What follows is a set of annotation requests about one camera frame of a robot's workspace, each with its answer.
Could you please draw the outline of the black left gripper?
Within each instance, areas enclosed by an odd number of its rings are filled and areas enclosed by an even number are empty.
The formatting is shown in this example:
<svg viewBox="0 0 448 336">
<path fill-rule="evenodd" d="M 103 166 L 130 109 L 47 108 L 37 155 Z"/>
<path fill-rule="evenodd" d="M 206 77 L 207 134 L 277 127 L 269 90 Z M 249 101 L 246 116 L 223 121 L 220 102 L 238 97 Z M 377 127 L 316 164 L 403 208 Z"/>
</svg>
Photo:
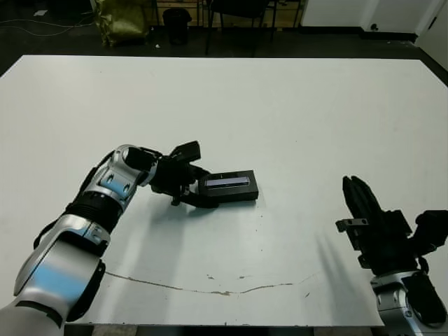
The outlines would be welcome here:
<svg viewBox="0 0 448 336">
<path fill-rule="evenodd" d="M 155 193 L 171 196 L 172 205 L 177 206 L 182 202 L 200 209 L 215 209 L 219 206 L 216 200 L 190 190 L 190 185 L 208 175 L 210 172 L 201 167 L 162 156 L 150 180 L 150 187 Z"/>
</svg>

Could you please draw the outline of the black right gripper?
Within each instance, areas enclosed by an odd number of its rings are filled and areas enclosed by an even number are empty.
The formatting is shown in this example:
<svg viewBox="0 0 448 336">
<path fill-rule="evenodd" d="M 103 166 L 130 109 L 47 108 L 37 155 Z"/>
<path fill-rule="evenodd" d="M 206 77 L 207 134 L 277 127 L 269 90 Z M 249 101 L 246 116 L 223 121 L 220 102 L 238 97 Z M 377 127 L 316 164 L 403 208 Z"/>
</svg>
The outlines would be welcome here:
<svg viewBox="0 0 448 336">
<path fill-rule="evenodd" d="M 352 218 L 336 222 L 345 232 L 358 262 L 375 276 L 417 269 L 408 236 L 412 233 L 400 210 L 383 211 L 369 185 L 357 176 L 344 176 L 342 190 Z"/>
</svg>

